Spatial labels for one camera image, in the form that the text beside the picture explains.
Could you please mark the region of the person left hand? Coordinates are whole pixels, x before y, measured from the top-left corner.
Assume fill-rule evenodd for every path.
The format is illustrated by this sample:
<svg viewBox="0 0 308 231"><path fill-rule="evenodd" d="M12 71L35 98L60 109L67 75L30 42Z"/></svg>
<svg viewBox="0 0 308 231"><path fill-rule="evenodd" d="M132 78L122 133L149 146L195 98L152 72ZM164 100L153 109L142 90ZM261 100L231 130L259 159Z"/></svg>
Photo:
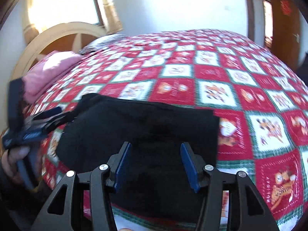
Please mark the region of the person left hand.
<svg viewBox="0 0 308 231"><path fill-rule="evenodd" d="M25 158L30 151L27 146L6 150L1 158L4 174L16 184L22 184L23 179L17 170L17 162Z"/></svg>

